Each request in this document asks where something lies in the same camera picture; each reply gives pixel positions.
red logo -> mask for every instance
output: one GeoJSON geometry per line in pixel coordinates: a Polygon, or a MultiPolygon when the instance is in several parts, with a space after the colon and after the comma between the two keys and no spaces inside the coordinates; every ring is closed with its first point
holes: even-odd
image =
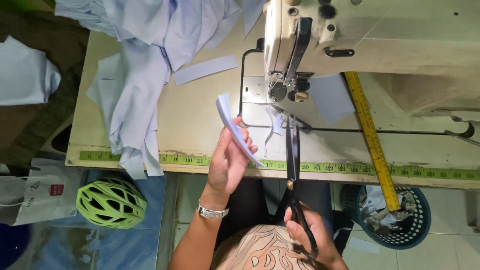
{"type": "Polygon", "coordinates": [[[50,189],[48,190],[50,192],[50,196],[61,196],[63,193],[63,186],[63,184],[50,185],[50,189]]]}

pants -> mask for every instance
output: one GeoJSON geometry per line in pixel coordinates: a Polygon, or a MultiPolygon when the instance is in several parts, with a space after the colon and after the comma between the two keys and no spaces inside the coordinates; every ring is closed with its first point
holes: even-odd
{"type": "MultiPolygon", "coordinates": [[[[297,181],[299,182],[296,183],[297,186],[295,188],[298,199],[322,216],[330,237],[333,237],[330,184],[316,180],[297,181]]],[[[228,200],[227,208],[230,210],[220,224],[215,247],[236,232],[255,225],[271,224],[285,226],[283,218],[288,202],[292,198],[292,193],[289,189],[285,189],[282,200],[272,219],[268,213],[263,181],[261,179],[242,179],[228,200]]]]}

hand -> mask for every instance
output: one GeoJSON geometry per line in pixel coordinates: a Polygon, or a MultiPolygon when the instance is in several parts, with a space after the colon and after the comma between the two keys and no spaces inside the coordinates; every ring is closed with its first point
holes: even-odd
{"type": "MultiPolygon", "coordinates": [[[[232,121],[234,124],[239,124],[241,117],[234,118],[232,121]]],[[[241,128],[240,131],[247,147],[252,153],[256,153],[258,147],[252,145],[252,138],[248,137],[248,130],[241,128]]],[[[228,198],[240,183],[248,161],[248,157],[232,139],[230,131],[223,128],[208,170],[207,186],[210,192],[214,196],[228,198]]]]}
{"type": "MultiPolygon", "coordinates": [[[[308,227],[312,231],[315,241],[317,242],[318,256],[315,260],[325,265],[328,269],[348,269],[335,248],[335,245],[322,221],[322,217],[317,212],[310,210],[310,208],[304,203],[300,202],[300,204],[308,227]]],[[[287,231],[290,234],[290,238],[299,241],[305,250],[310,253],[312,248],[305,230],[301,225],[291,219],[292,209],[288,207],[285,211],[284,221],[286,223],[287,231]]]]}

black scissors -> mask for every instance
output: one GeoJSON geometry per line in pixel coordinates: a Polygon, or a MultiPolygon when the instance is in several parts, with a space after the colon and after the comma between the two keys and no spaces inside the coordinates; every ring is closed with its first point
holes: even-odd
{"type": "Polygon", "coordinates": [[[310,241],[311,252],[309,256],[313,259],[317,258],[318,248],[315,237],[312,231],[308,227],[305,216],[301,209],[300,201],[297,199],[295,186],[297,180],[300,178],[300,136],[299,129],[297,127],[297,119],[293,115],[289,115],[287,119],[287,187],[293,192],[292,199],[288,203],[292,209],[292,220],[300,224],[310,241]]]}

measuring tape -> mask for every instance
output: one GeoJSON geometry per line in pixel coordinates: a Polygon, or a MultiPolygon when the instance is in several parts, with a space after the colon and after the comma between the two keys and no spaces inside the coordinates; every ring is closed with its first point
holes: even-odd
{"type": "Polygon", "coordinates": [[[388,210],[399,210],[400,203],[396,197],[392,176],[390,175],[388,163],[385,159],[384,152],[382,151],[382,145],[380,144],[375,125],[373,124],[372,114],[368,108],[367,98],[363,93],[358,74],[352,71],[344,72],[344,74],[347,78],[348,87],[350,89],[355,108],[357,109],[357,115],[365,135],[365,141],[367,142],[373,165],[377,172],[378,181],[380,182],[380,186],[382,187],[382,191],[384,193],[388,210]]]}
{"type": "MultiPolygon", "coordinates": [[[[211,160],[210,157],[204,156],[186,156],[170,154],[160,154],[158,155],[158,157],[160,164],[209,166],[211,160]]],[[[80,160],[118,162],[120,160],[120,155],[112,155],[112,153],[106,151],[82,151],[80,152],[80,160]]],[[[257,167],[252,163],[249,163],[248,167],[258,168],[262,170],[287,170],[286,161],[260,160],[260,162],[263,163],[265,167],[257,167]]],[[[300,171],[376,175],[376,171],[373,165],[355,163],[300,162],[300,171]]],[[[477,170],[438,169],[414,166],[388,166],[388,171],[391,175],[394,176],[480,181],[480,171],[477,170]]]]}

